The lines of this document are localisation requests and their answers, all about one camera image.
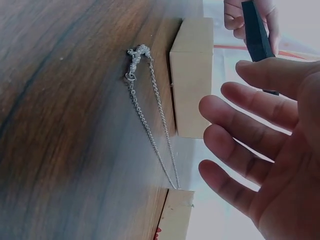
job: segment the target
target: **fingernail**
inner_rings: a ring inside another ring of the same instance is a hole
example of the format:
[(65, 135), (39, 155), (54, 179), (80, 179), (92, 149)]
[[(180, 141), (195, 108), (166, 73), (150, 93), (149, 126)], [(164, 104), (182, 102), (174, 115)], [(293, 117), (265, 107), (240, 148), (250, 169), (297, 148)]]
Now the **fingernail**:
[(246, 61), (246, 60), (240, 60), (236, 63), (236, 67), (244, 67), (244, 66), (248, 66), (251, 65), (252, 62), (251, 61)]

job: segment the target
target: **light wooden box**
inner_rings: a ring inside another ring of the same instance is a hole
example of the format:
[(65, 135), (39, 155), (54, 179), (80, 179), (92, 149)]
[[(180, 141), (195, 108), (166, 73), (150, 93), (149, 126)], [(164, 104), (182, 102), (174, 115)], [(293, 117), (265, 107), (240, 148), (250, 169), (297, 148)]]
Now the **light wooden box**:
[(170, 51), (174, 109), (178, 136), (202, 139), (209, 126), (199, 113), (200, 100), (211, 94), (214, 22), (186, 18)]
[(168, 190), (154, 240), (186, 240), (194, 193)]

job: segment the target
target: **wooden table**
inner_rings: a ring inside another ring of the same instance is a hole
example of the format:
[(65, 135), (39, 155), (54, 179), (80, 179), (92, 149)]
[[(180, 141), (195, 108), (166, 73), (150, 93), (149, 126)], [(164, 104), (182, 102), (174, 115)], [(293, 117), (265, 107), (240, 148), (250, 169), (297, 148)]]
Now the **wooden table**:
[[(151, 47), (187, 188), (192, 141), (175, 136), (168, 53), (202, 1), (2, 0), (0, 11), (0, 239), (152, 239), (169, 184), (123, 83), (126, 49)], [(172, 169), (147, 64), (137, 76)]]

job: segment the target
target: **black handle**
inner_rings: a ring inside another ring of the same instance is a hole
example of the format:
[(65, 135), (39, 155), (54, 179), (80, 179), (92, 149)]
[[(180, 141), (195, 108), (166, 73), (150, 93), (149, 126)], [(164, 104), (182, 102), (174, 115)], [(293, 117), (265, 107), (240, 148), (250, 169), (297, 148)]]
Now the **black handle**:
[[(268, 35), (255, 3), (244, 1), (242, 4), (246, 46), (253, 62), (275, 57), (270, 47)], [(266, 93), (279, 95), (277, 91), (263, 90)]]

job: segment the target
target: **chain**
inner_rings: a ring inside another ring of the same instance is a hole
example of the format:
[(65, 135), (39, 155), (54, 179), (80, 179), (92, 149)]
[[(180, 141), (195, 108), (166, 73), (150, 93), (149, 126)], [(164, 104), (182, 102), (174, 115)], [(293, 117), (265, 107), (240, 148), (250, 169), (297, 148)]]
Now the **chain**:
[[(135, 51), (133, 49), (129, 49), (127, 51), (127, 53), (132, 57), (132, 63), (130, 64), (129, 72), (125, 74), (125, 78), (129, 81), (128, 91), (130, 94), (130, 98), (132, 100), (132, 104), (134, 105), (135, 111), (140, 118), (140, 121), (141, 121), (147, 135), (148, 135), (148, 138), (149, 138), (150, 143), (153, 147), (153, 150), (154, 150), (154, 152), (160, 162), (160, 165), (161, 165), (163, 172), (164, 172), (165, 176), (167, 177), (169, 183), (171, 184), (171, 186), (174, 189), (181, 189), (179, 177), (178, 177), (178, 171), (177, 171), (177, 167), (176, 167), (176, 160), (175, 160), (174, 152), (172, 150), (172, 145), (171, 145), (171, 141), (170, 141), (170, 137), (169, 137), (168, 125), (167, 125), (167, 121), (165, 118), (164, 110), (162, 108), (159, 90), (158, 90), (157, 83), (156, 83), (156, 77), (155, 77), (155, 71), (154, 71), (154, 65), (153, 65), (154, 59), (151, 57), (150, 48), (147, 47), (146, 45), (142, 44), (142, 45), (139, 45)], [(135, 75), (135, 71), (137, 69), (137, 65), (140, 63), (141, 55), (145, 55), (149, 59), (148, 64), (149, 64), (149, 69), (150, 69), (151, 82), (152, 82), (156, 102), (158, 105), (158, 110), (160, 112), (167, 146), (169, 148), (169, 152), (170, 152), (170, 156), (171, 156), (171, 161), (172, 161), (172, 166), (173, 166), (173, 170), (174, 170), (174, 175), (176, 178), (177, 187), (174, 185), (173, 181), (171, 180), (171, 178), (169, 176), (168, 170), (165, 166), (164, 161), (162, 160), (162, 158), (160, 156), (159, 149), (158, 149), (156, 142), (155, 142), (155, 139), (151, 133), (151, 129), (150, 129), (150, 127), (146, 121), (146, 118), (145, 118), (145, 116), (139, 106), (139, 103), (138, 103), (138, 99), (137, 99), (137, 95), (136, 95), (136, 91), (135, 91), (135, 81), (137, 80), (137, 77)]]

